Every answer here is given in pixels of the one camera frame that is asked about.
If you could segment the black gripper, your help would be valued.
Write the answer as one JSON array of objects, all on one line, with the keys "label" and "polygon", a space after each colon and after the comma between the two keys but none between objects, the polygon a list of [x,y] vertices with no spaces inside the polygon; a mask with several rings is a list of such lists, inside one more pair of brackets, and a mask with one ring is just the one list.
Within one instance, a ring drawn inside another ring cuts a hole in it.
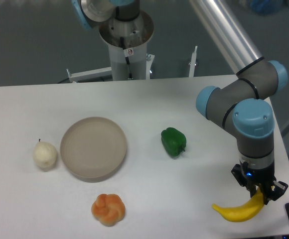
[{"label": "black gripper", "polygon": [[259,188],[263,195],[263,203],[276,201],[288,189],[288,184],[277,181],[275,177],[275,160],[272,156],[263,158],[248,158],[241,156],[240,163],[236,164],[231,173],[240,186],[250,192],[252,198]]}]

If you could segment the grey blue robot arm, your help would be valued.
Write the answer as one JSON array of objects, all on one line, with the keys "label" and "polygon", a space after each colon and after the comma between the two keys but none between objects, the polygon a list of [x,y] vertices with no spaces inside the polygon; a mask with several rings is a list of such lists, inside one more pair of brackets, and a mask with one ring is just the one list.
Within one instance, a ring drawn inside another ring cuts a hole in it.
[{"label": "grey blue robot arm", "polygon": [[[84,27],[99,28],[114,80],[149,76],[146,44],[153,21],[138,0],[74,0],[72,5]],[[264,59],[223,0],[193,0],[191,6],[237,76],[222,89],[201,90],[196,108],[236,138],[240,162],[232,174],[238,183],[251,195],[259,189],[265,204],[275,201],[288,186],[274,175],[275,123],[265,100],[288,82],[288,73],[279,62]]]}]

